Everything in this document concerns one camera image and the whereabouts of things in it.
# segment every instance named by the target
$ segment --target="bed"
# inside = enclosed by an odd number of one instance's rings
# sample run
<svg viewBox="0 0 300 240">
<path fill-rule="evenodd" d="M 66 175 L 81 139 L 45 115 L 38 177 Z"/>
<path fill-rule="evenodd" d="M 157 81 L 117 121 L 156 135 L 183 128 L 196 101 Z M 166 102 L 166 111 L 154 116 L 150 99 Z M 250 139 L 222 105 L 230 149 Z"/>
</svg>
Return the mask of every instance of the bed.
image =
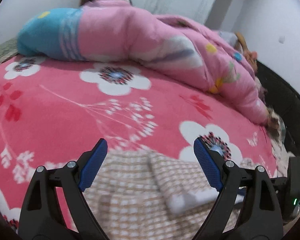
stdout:
<svg viewBox="0 0 300 240">
<path fill-rule="evenodd" d="M 0 64 L 0 211 L 8 221 L 18 221 L 36 167 L 62 167 L 99 138 L 107 140 L 109 150 L 152 149 L 196 161 L 193 141 L 210 132 L 228 146 L 225 158 L 263 165 L 276 176 L 265 128 L 219 96 L 129 61 L 18 55 Z"/>
</svg>

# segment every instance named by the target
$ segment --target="flower center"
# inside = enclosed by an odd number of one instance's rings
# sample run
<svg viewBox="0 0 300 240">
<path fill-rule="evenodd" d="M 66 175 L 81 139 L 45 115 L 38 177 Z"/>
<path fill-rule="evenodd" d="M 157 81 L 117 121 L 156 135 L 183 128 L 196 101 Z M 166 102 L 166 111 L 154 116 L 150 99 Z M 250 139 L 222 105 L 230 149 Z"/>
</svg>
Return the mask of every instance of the flower center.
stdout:
<svg viewBox="0 0 300 240">
<path fill-rule="evenodd" d="M 228 144 L 221 140 L 220 137 L 215 137 L 213 132 L 209 132 L 208 135 L 201 136 L 201 138 L 210 150 L 218 152 L 225 160 L 231 157 L 231 151 Z"/>
<path fill-rule="evenodd" d="M 24 59 L 23 61 L 19 62 L 19 64 L 15 65 L 13 67 L 13 70 L 17 72 L 21 72 L 25 69 L 30 68 L 34 63 L 35 63 L 34 59 Z"/>
<path fill-rule="evenodd" d="M 120 67 L 105 67 L 100 70 L 99 76 L 105 81 L 117 85 L 126 85 L 127 82 L 131 81 L 133 78 L 133 74 L 130 71 Z"/>
</svg>

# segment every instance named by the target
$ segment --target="person's arm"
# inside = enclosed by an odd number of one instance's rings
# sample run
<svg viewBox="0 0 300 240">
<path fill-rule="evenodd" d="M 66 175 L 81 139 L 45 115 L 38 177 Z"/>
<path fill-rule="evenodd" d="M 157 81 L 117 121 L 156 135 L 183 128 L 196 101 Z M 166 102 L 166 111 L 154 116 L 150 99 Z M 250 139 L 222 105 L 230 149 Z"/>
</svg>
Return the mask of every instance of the person's arm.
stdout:
<svg viewBox="0 0 300 240">
<path fill-rule="evenodd" d="M 248 50 L 248 46 L 247 46 L 247 43 L 246 43 L 243 35 L 239 32 L 235 32 L 234 34 L 237 36 L 238 41 L 241 44 L 243 51 L 245 52 L 246 50 Z"/>
</svg>

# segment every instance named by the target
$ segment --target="silver screw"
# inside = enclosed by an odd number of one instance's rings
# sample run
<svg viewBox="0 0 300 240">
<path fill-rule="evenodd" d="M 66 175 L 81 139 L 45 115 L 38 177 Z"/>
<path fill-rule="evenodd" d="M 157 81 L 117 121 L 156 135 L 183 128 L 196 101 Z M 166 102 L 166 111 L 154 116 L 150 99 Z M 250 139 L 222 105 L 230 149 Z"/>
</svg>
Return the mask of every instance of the silver screw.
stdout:
<svg viewBox="0 0 300 240">
<path fill-rule="evenodd" d="M 229 167 L 229 168 L 232 168 L 234 166 L 234 163 L 232 161 L 227 161 L 226 162 L 226 165 Z"/>
<path fill-rule="evenodd" d="M 68 168 L 73 168 L 76 165 L 74 161 L 68 162 L 67 167 Z"/>
<path fill-rule="evenodd" d="M 260 172 L 264 172 L 264 171 L 265 171 L 265 168 L 264 168 L 264 167 L 262 167 L 262 166 L 258 166 L 258 171 L 260 171 Z"/>
<path fill-rule="evenodd" d="M 39 166 L 38 168 L 37 168 L 37 172 L 42 172 L 44 170 L 44 167 L 43 166 Z"/>
</svg>

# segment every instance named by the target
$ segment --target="blue gripper pad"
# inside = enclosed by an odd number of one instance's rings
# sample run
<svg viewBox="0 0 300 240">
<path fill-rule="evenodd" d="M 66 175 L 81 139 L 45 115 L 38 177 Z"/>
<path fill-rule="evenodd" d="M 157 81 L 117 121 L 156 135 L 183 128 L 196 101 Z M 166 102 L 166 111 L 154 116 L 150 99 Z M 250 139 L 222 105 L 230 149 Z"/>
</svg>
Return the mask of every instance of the blue gripper pad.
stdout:
<svg viewBox="0 0 300 240">
<path fill-rule="evenodd" d="M 220 192 L 223 188 L 220 170 L 198 138 L 194 141 L 193 150 L 210 186 Z"/>
<path fill-rule="evenodd" d="M 82 192 L 84 192 L 86 188 L 91 187 L 94 178 L 106 158 L 107 152 L 108 144 L 106 140 L 103 140 L 94 150 L 90 159 L 87 161 L 87 164 L 81 170 L 80 183 L 78 187 Z"/>
</svg>

